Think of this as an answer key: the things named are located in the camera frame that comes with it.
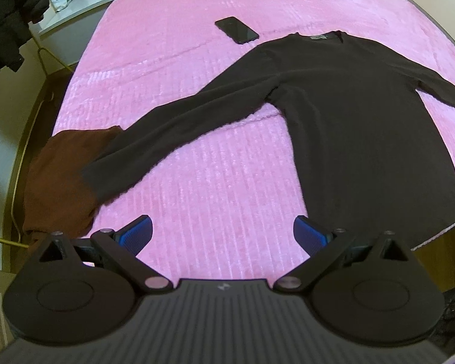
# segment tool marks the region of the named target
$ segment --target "dark sweater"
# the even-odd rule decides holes
[[[175,148],[263,103],[285,117],[308,216],[411,247],[455,222],[455,169],[415,89],[455,107],[455,86],[378,42],[291,34],[248,52],[198,94],[158,106],[118,135],[83,177],[99,202]]]

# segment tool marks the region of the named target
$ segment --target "sweater sleeve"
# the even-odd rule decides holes
[[[139,182],[176,148],[259,109],[278,85],[255,51],[234,63],[193,96],[158,106],[119,134],[83,169],[104,203]]]
[[[437,72],[413,62],[387,46],[376,41],[360,39],[363,48],[395,71],[406,76],[415,89],[431,94],[438,101],[455,108],[455,85],[442,78]]]

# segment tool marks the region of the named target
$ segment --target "pink blanket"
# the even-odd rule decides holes
[[[235,44],[214,25],[227,16],[259,40]],[[336,29],[377,40],[455,84],[455,47],[406,0],[116,0],[84,52],[54,132],[125,129],[155,106],[196,93],[261,42]],[[455,109],[422,98],[455,163]],[[172,153],[103,206],[93,231],[141,214],[151,216],[154,234],[138,258],[174,282],[272,283],[308,258],[292,233],[294,218],[307,214],[292,146],[271,105]]]

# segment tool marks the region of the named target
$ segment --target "black phone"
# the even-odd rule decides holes
[[[235,43],[242,44],[257,40],[260,36],[234,16],[214,22]]]

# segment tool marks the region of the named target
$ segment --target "brown garment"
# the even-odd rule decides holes
[[[119,126],[66,130],[47,141],[30,164],[25,182],[25,233],[38,237],[37,233],[62,231],[77,238],[90,230],[100,204],[83,182],[81,170],[121,131]]]

